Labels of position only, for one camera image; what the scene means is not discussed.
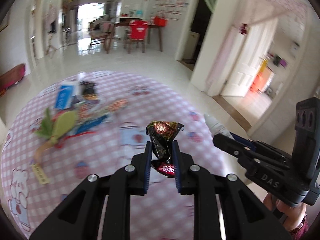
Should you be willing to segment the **person's right hand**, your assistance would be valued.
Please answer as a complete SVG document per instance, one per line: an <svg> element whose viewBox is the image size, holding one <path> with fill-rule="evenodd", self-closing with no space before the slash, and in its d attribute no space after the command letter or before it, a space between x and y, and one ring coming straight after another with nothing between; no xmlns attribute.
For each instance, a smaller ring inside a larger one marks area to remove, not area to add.
<svg viewBox="0 0 320 240"><path fill-rule="evenodd" d="M276 208L287 216L283 222L283 227L287 231L300 228L305 218L307 205L305 203L299 203L296 207L290 207L279 199L273 201L272 197L273 195L268 193L264 198L263 203L270 211Z"/></svg>

